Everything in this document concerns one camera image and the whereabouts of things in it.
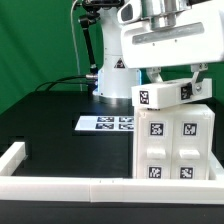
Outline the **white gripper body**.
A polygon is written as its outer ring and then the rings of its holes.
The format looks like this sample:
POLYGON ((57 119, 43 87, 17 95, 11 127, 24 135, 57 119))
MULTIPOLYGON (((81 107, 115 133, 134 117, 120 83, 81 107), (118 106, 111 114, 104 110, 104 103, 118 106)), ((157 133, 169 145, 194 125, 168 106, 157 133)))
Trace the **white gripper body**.
POLYGON ((117 18, 130 68, 224 61, 224 0, 128 0, 117 18))

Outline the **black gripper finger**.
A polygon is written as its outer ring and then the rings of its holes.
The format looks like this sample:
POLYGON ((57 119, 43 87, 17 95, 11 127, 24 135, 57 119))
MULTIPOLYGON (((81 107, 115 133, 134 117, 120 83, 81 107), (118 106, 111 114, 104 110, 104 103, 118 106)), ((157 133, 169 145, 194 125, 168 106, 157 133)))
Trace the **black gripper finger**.
POLYGON ((191 72, 193 74, 191 79, 193 94, 200 94, 202 92, 202 82, 205 76, 205 72, 207 70, 208 70, 207 63, 199 63, 191 65, 191 72))
POLYGON ((147 68, 146 69, 147 76, 149 80, 152 83, 160 83, 163 81, 160 73, 161 73, 161 68, 160 67, 154 67, 154 68, 147 68))

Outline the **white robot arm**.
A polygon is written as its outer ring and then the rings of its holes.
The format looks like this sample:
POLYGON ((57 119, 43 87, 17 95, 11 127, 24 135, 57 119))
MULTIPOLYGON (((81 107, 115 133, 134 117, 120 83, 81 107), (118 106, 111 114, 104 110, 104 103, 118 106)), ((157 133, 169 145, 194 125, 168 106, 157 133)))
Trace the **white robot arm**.
POLYGON ((192 91, 202 72, 224 61, 224 0, 124 0, 100 11, 104 62, 94 96, 120 103, 146 70, 160 82, 163 67, 189 65, 192 91))

